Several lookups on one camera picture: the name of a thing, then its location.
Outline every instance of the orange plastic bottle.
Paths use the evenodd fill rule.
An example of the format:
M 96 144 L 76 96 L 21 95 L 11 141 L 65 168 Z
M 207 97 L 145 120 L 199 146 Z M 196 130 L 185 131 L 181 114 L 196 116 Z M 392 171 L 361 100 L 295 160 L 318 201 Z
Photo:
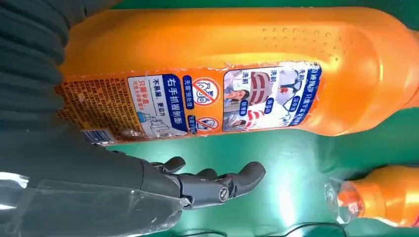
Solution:
M 418 177 L 417 167 L 380 168 L 364 179 L 344 182 L 337 203 L 347 208 L 346 215 L 353 218 L 375 218 L 396 227 L 419 227 Z
M 102 143 L 364 131 L 419 105 L 417 36 L 358 7 L 109 10 L 71 31 L 59 115 Z

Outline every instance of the green table surface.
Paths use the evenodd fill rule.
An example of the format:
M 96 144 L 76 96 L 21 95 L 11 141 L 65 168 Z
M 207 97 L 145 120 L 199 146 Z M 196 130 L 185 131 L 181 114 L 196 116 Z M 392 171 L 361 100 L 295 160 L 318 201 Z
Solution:
M 411 29 L 419 29 L 417 0 L 126 0 L 116 8 L 367 6 L 386 11 Z M 399 111 L 378 127 L 339 137 L 285 129 L 109 147 L 149 161 L 182 156 L 184 172 L 214 168 L 237 172 L 250 161 L 267 169 L 249 195 L 216 206 L 183 213 L 168 237 L 187 230 L 217 230 L 230 237 L 284 234 L 302 222 L 333 222 L 324 185 L 329 178 L 361 177 L 388 164 L 419 164 L 419 109 Z M 394 229 L 376 220 L 357 220 L 346 227 L 350 236 L 419 236 L 419 230 Z

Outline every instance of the printed picture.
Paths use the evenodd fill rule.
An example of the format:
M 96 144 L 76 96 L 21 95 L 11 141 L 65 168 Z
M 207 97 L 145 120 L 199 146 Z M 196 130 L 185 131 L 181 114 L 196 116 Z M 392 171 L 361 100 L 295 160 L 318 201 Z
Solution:
M 228 71 L 224 76 L 223 130 L 289 126 L 303 102 L 311 66 L 293 63 Z
M 178 77 L 171 74 L 130 77 L 128 85 L 146 137 L 166 138 L 187 134 Z

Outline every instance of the barcode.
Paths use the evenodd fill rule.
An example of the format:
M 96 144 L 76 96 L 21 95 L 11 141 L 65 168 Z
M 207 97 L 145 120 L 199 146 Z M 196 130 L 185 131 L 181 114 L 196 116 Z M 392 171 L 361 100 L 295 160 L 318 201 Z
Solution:
M 108 130 L 83 131 L 83 135 L 90 143 L 108 144 L 115 142 L 114 137 Z

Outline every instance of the black cable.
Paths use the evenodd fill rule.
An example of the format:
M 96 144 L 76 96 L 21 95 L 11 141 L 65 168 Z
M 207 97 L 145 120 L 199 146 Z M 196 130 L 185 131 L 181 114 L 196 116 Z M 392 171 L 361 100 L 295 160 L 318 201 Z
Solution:
M 289 232 L 287 232 L 285 235 L 282 236 L 273 236 L 275 233 L 270 233 L 267 235 L 263 235 L 260 237 L 287 237 L 290 234 L 292 234 L 293 232 L 300 230 L 304 227 L 310 227 L 310 226 L 333 226 L 333 227 L 338 227 L 340 230 L 342 230 L 342 234 L 343 237 L 348 237 L 348 235 L 346 234 L 345 228 L 343 228 L 342 225 L 338 224 L 338 223 L 328 223 L 328 222 L 307 222 L 307 223 L 303 223 L 300 226 L 295 227 L 294 229 L 290 230 Z M 220 231 L 203 231 L 203 232 L 198 232 L 195 234 L 188 234 L 188 235 L 182 235 L 182 236 L 175 236 L 173 234 L 171 234 L 171 237 L 194 237 L 194 236 L 201 236 L 201 235 L 207 235 L 207 234 L 214 234 L 214 235 L 219 235 L 222 237 L 228 237 L 228 235 L 224 232 L 220 232 Z
M 171 234 L 171 237 L 192 237 L 192 236 L 201 236 L 201 235 L 209 235 L 209 234 L 218 235 L 222 237 L 228 237 L 226 233 L 221 232 L 221 231 L 203 231 L 203 232 L 198 232 L 195 234 L 188 234 L 188 235 L 182 235 L 182 236 L 175 236 L 174 234 Z
M 287 237 L 289 236 L 291 233 L 293 233 L 294 231 L 297 231 L 301 228 L 304 227 L 310 227 L 310 226 L 334 226 L 334 227 L 338 227 L 340 230 L 342 230 L 343 233 L 343 237 L 347 237 L 348 235 L 346 234 L 345 228 L 343 228 L 342 225 L 338 224 L 338 223 L 328 223 L 328 222 L 307 222 L 307 223 L 303 223 L 300 226 L 295 227 L 294 229 L 290 230 L 289 232 L 287 232 L 285 235 L 283 236 L 273 236 L 275 233 L 271 233 L 271 234 L 267 234 L 267 235 L 263 235 L 262 237 Z

